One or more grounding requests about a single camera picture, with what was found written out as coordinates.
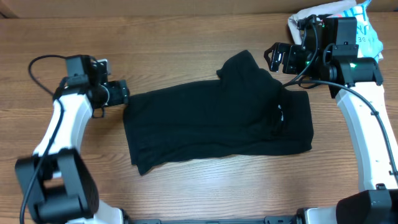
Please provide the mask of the black polo shirt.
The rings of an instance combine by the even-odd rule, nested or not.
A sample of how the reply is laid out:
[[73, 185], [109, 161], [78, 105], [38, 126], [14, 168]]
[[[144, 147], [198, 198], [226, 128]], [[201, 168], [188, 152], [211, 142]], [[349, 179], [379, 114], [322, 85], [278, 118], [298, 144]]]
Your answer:
[[131, 96], [123, 121], [140, 175], [167, 162], [307, 152], [314, 135], [307, 92], [290, 91], [244, 50], [217, 79]]

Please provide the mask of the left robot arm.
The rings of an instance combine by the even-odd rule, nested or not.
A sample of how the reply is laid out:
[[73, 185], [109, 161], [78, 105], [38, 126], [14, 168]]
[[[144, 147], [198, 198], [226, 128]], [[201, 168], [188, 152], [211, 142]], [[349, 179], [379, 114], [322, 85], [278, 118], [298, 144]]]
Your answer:
[[64, 57], [67, 74], [52, 97], [53, 115], [30, 157], [16, 161], [23, 193], [19, 214], [29, 212], [35, 223], [130, 223], [127, 213], [100, 200], [98, 188], [80, 156], [86, 125], [100, 110], [125, 105], [125, 80], [109, 81], [108, 60], [90, 55]]

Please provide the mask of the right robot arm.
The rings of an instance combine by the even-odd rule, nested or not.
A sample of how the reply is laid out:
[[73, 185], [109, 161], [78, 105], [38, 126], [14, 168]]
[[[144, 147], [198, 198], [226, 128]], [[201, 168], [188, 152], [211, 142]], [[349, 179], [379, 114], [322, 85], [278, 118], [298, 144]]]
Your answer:
[[277, 42], [264, 52], [291, 85], [326, 85], [345, 118], [358, 162], [359, 191], [331, 207], [301, 208], [287, 223], [396, 223], [397, 141], [372, 57], [360, 57], [356, 17], [311, 15], [298, 20], [298, 45]]

